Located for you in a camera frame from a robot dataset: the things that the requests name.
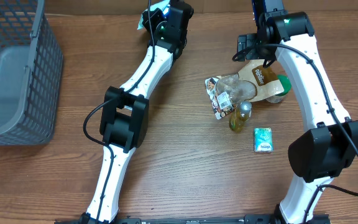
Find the teal tissue pack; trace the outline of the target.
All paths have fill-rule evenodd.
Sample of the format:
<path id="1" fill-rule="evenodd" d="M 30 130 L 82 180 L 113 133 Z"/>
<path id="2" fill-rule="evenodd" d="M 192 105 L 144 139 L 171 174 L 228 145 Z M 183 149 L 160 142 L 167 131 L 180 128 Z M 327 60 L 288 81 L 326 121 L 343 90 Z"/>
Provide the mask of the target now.
<path id="1" fill-rule="evenodd" d="M 255 128 L 254 129 L 254 152 L 272 152 L 272 129 Z"/>

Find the brown snack pouch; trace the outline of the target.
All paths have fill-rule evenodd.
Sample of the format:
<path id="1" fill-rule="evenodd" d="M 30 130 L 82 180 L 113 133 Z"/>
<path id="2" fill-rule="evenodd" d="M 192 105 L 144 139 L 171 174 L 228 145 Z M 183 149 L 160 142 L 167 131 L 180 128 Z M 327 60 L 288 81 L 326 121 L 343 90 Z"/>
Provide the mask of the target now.
<path id="1" fill-rule="evenodd" d="M 204 81 L 213 114 L 222 119 L 243 102 L 266 100 L 285 91 L 279 76 L 263 60 L 251 60 L 236 73 L 207 78 Z"/>

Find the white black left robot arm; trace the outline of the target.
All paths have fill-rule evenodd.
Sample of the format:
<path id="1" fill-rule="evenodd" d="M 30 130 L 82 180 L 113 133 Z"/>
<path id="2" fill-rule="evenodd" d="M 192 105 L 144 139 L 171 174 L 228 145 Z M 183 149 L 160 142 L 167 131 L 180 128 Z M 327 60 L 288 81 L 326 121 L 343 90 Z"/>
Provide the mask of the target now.
<path id="1" fill-rule="evenodd" d="M 149 98 L 186 46 L 188 22 L 194 9 L 185 1 L 170 1 L 168 10 L 148 8 L 142 25 L 150 34 L 147 53 L 131 78 L 119 88 L 109 87 L 104 101 L 85 118 L 102 111 L 99 132 L 103 162 L 93 199 L 78 223 L 113 223 L 129 161 L 141 146 L 149 123 Z"/>

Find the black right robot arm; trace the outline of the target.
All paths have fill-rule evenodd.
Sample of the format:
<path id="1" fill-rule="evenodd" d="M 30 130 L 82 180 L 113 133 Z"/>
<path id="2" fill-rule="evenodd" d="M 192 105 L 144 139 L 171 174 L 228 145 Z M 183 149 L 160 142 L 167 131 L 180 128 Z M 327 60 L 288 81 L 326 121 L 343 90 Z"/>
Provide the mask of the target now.
<path id="1" fill-rule="evenodd" d="M 233 60 L 278 62 L 287 74 L 303 118 L 304 133 L 288 148 L 294 176 L 271 215 L 246 215 L 246 223 L 329 223 L 313 213 L 324 190 L 358 159 L 358 120 L 338 100 L 319 57 L 306 13 L 281 1 L 252 0 L 257 31 L 238 38 Z"/>

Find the teal white wipes packet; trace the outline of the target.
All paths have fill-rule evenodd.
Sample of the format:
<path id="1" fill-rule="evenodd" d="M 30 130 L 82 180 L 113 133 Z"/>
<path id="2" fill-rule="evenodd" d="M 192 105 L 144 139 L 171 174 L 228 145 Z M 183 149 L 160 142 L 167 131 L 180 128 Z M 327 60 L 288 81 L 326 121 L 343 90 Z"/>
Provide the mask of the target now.
<path id="1" fill-rule="evenodd" d="M 169 12 L 169 8 L 170 8 L 170 0 L 163 0 L 158 3 L 152 4 L 150 6 L 150 11 L 160 9 L 163 12 L 163 16 L 165 17 Z M 147 15 L 145 15 L 145 18 L 143 16 L 140 17 L 139 24 L 137 27 L 138 30 L 141 30 L 145 27 L 143 25 L 143 22 L 145 22 L 146 18 L 147 18 Z"/>

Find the yellow liquid bottle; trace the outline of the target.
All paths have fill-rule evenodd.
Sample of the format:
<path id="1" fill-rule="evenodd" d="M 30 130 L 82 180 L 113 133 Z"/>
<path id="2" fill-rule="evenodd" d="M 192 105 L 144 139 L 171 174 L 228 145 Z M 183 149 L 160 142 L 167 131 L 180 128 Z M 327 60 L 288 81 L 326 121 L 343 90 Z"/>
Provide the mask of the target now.
<path id="1" fill-rule="evenodd" d="M 235 133 L 240 133 L 252 114 L 252 104 L 248 101 L 239 103 L 229 118 L 229 127 Z"/>

